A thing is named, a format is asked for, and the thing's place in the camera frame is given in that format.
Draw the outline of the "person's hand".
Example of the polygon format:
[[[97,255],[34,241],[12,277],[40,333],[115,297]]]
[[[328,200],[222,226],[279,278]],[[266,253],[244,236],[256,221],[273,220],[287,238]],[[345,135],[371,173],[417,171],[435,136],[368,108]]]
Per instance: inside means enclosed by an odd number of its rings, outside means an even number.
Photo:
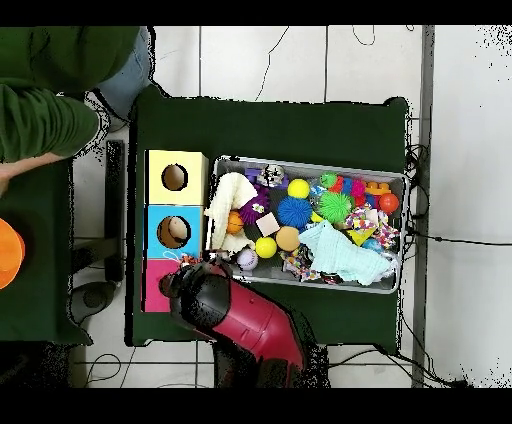
[[[7,191],[10,180],[20,173],[23,173],[20,161],[0,164],[0,196],[3,196]]]

